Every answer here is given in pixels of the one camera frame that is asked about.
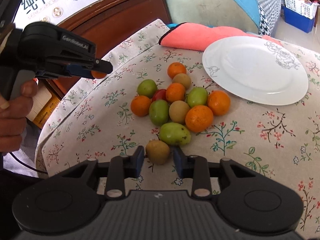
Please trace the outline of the person's left hand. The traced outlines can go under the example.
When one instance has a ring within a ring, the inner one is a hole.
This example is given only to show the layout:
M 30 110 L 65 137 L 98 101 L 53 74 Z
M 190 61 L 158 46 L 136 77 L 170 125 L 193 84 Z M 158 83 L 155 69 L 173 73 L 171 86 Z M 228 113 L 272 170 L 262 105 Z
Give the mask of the person's left hand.
M 33 97 L 38 92 L 34 80 L 21 86 L 21 95 L 14 100 L 6 100 L 1 95 L 1 137 L 0 151 L 6 154 L 20 149 L 22 133 L 26 127 L 26 116 L 33 107 Z

